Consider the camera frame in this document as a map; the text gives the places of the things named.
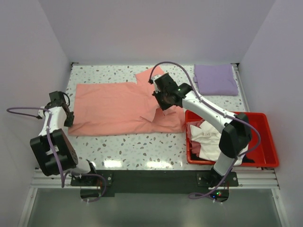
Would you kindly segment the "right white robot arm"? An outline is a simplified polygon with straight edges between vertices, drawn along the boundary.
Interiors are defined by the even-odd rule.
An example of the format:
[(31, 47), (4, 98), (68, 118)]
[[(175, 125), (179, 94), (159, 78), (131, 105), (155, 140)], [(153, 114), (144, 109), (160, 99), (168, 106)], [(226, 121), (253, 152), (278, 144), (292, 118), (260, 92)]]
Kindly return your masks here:
[(148, 82), (154, 86), (152, 95), (163, 111), (174, 106), (192, 111), (221, 134), (218, 145), (220, 154), (212, 167), (211, 181), (217, 186), (223, 185), (228, 180), (227, 174), (252, 139), (252, 126), (247, 115), (222, 109), (203, 98), (192, 87), (192, 82), (178, 85), (168, 73), (150, 76)]

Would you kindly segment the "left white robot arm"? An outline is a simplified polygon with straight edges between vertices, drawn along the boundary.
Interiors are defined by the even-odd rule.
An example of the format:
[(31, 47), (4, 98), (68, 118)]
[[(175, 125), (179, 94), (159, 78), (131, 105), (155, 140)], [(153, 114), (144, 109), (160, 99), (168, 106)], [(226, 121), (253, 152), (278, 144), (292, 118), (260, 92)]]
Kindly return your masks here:
[(70, 99), (62, 91), (49, 94), (50, 102), (38, 109), (36, 118), (43, 119), (39, 135), (30, 140), (30, 147), (40, 169), (46, 176), (70, 172), (81, 175), (86, 185), (98, 181), (95, 165), (89, 160), (79, 160), (75, 149), (63, 129), (73, 125), (74, 113), (70, 111)]

